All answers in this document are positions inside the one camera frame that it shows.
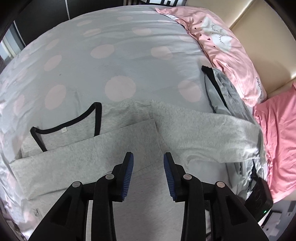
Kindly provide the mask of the light grey sweatshirt black collar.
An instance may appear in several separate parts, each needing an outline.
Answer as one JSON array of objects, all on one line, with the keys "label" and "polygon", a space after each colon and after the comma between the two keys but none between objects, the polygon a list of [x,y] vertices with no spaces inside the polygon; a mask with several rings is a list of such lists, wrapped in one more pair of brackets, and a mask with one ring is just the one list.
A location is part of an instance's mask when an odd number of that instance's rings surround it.
[{"label": "light grey sweatshirt black collar", "polygon": [[45,216],[72,182],[91,183],[111,172],[127,152],[134,155],[127,199],[114,206],[118,240],[179,240],[183,204],[172,201],[163,155],[203,182],[225,182],[241,198],[266,177],[259,125],[248,111],[236,116],[202,113],[158,101],[105,104],[101,133],[91,119],[44,138],[48,150],[34,150],[10,167],[31,207]]}]

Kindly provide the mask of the white black bedside cabinet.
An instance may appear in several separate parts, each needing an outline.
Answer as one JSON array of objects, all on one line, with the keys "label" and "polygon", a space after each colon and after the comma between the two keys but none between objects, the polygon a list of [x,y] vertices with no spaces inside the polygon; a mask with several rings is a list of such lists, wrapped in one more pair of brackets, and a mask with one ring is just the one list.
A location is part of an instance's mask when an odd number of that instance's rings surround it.
[{"label": "white black bedside cabinet", "polygon": [[154,4],[159,6],[184,6],[187,0],[140,0],[140,4]]}]

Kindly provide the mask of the grey pink-dotted bed sheet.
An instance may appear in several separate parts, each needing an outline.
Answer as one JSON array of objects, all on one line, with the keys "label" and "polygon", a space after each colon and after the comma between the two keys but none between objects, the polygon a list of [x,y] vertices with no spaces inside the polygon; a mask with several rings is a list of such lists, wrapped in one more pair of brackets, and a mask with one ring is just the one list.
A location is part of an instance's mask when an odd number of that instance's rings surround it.
[{"label": "grey pink-dotted bed sheet", "polygon": [[63,22],[27,45],[1,73],[1,203],[9,226],[27,240],[43,216],[10,170],[30,129],[69,121],[94,102],[157,100],[212,111],[202,65],[185,28],[154,6],[121,6]]}]

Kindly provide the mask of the black sliding wardrobe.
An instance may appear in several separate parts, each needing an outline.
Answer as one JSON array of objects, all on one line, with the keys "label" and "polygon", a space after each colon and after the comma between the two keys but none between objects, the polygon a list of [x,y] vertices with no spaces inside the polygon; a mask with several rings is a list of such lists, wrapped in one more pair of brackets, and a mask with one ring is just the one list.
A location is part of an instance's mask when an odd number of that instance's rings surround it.
[{"label": "black sliding wardrobe", "polygon": [[26,46],[62,22],[123,4],[124,1],[1,1],[1,39],[15,25],[21,45]]}]

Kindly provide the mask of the dark pink embroidered pillow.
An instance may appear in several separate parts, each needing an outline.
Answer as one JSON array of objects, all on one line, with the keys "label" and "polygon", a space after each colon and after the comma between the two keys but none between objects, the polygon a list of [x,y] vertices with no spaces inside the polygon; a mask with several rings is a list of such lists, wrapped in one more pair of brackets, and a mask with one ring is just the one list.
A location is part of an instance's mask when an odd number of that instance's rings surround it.
[{"label": "dark pink embroidered pillow", "polygon": [[253,116],[263,133],[269,190],[279,202],[295,191],[295,83],[256,105]]}]

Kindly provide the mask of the cream padded headboard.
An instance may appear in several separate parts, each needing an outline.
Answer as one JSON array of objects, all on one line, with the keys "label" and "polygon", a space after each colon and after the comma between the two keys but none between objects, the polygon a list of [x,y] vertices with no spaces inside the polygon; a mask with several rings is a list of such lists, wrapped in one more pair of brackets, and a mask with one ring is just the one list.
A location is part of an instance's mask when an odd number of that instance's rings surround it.
[{"label": "cream padded headboard", "polygon": [[295,38],[266,1],[187,1],[219,16],[239,39],[252,60],[268,97],[295,82]]}]

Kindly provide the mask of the grey jacket with black trim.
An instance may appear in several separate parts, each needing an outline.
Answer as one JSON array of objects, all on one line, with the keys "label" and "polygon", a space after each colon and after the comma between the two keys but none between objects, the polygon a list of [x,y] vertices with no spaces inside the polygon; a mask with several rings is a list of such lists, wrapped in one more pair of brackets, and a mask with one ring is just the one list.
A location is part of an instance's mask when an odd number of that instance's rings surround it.
[{"label": "grey jacket with black trim", "polygon": [[[230,115],[249,121],[257,128],[254,117],[239,96],[236,88],[224,73],[216,68],[202,66],[205,74],[207,96],[213,111],[217,114]],[[266,164],[265,147],[262,131],[259,131],[255,156],[251,160],[227,163],[229,183],[240,199],[245,201],[251,194],[257,178],[264,176]]]}]

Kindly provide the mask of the light pink cloud pillow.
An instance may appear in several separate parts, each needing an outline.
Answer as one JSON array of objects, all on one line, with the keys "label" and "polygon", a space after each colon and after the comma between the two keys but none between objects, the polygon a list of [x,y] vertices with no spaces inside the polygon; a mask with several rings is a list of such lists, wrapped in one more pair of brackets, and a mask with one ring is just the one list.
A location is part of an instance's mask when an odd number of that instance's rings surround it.
[{"label": "light pink cloud pillow", "polygon": [[254,107],[264,102],[267,93],[254,64],[233,32],[212,11],[191,6],[158,9],[156,12],[182,25],[194,38],[213,67],[223,72],[241,99]]}]

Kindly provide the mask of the black electronic box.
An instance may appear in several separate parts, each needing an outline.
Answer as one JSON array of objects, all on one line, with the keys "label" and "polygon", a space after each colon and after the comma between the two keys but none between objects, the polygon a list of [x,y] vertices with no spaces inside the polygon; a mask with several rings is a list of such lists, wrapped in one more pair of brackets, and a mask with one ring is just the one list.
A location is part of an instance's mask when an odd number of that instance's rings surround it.
[{"label": "black electronic box", "polygon": [[261,221],[270,211],[273,206],[273,198],[265,180],[257,178],[252,193],[244,205],[257,222]]}]

